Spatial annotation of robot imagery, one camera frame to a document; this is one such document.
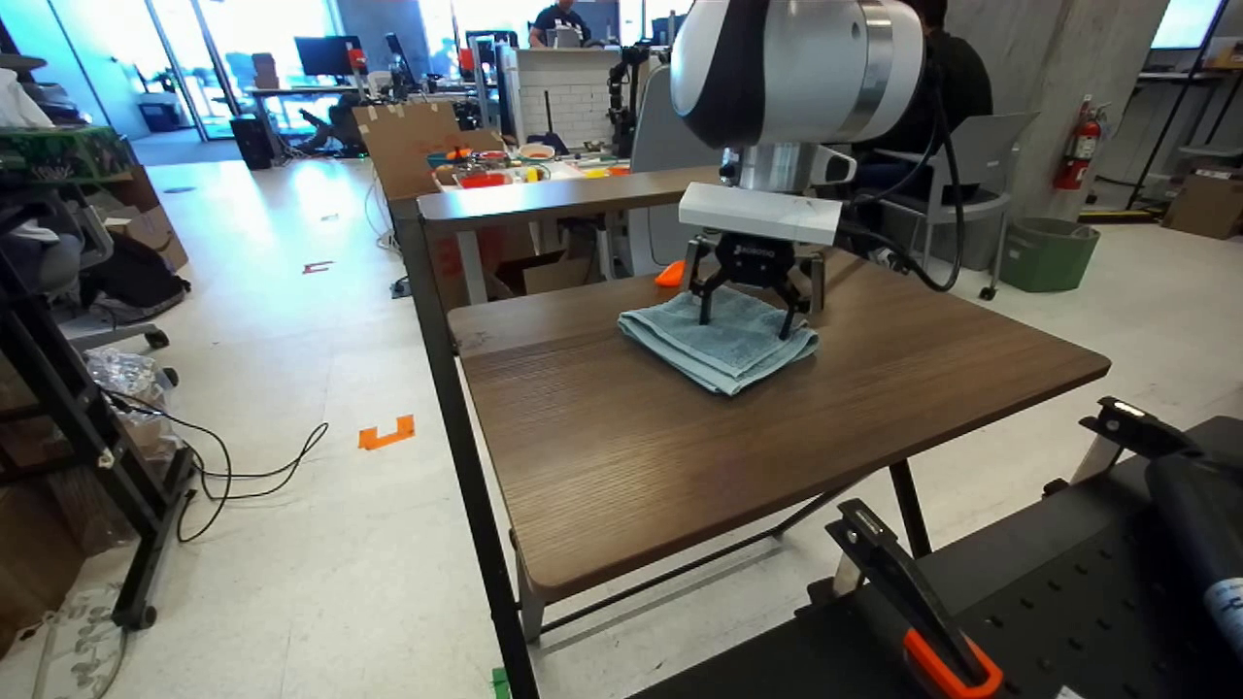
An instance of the red fire extinguisher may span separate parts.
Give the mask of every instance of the red fire extinguisher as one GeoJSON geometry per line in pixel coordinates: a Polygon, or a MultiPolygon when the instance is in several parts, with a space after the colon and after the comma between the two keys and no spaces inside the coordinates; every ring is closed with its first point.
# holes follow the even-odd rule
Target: red fire extinguisher
{"type": "Polygon", "coordinates": [[[1095,110],[1091,97],[1084,97],[1071,138],[1058,163],[1058,180],[1055,180],[1058,189],[1084,187],[1100,134],[1105,134],[1105,110],[1095,110]]]}

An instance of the orange handle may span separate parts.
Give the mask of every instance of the orange handle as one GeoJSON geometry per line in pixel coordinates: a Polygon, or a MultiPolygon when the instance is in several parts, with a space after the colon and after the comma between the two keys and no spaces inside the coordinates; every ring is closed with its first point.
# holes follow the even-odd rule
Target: orange handle
{"type": "Polygon", "coordinates": [[[951,671],[944,664],[944,656],[925,639],[925,633],[907,630],[902,633],[902,649],[908,656],[908,664],[934,684],[935,695],[944,699],[995,699],[1003,690],[1008,671],[968,635],[983,678],[979,684],[965,684],[959,671],[951,671]]]}

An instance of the gray towel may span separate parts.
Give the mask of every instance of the gray towel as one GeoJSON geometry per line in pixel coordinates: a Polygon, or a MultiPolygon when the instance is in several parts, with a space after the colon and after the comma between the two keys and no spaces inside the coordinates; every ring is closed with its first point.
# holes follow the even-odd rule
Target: gray towel
{"type": "Polygon", "coordinates": [[[710,321],[700,321],[700,296],[679,292],[661,308],[625,310],[623,334],[666,356],[673,370],[708,391],[740,397],[784,365],[816,353],[816,331],[802,317],[780,343],[784,310],[719,286],[710,296],[710,321]]]}

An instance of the green trash bin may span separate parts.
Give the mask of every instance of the green trash bin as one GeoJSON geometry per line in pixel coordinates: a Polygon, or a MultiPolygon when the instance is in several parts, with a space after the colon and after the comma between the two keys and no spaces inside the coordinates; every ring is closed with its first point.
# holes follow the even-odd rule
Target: green trash bin
{"type": "Polygon", "coordinates": [[[1100,233],[1078,221],[1026,218],[1011,226],[1003,284],[1022,292],[1079,286],[1100,233]]]}

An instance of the person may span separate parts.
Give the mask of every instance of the person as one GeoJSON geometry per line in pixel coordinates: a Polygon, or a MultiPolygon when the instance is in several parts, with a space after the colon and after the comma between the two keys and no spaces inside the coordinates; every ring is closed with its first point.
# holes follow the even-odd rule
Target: person
{"type": "Polygon", "coordinates": [[[578,42],[592,42],[592,26],[574,10],[574,0],[556,0],[535,16],[535,42],[556,48],[561,29],[574,29],[578,42]]]}
{"type": "MultiPolygon", "coordinates": [[[[995,111],[995,89],[983,59],[976,53],[970,42],[944,29],[950,0],[907,0],[907,5],[925,24],[925,66],[921,66],[912,101],[907,103],[899,123],[878,138],[855,142],[860,176],[851,187],[860,194],[902,187],[902,194],[908,199],[930,199],[934,172],[930,167],[912,172],[908,158],[891,158],[886,152],[908,152],[908,155],[935,152],[939,138],[951,134],[968,115],[995,111]]],[[[862,227],[881,233],[878,203],[862,203],[851,208],[862,227]]],[[[851,240],[851,237],[843,246],[860,253],[873,247],[873,240],[851,240]]]]}

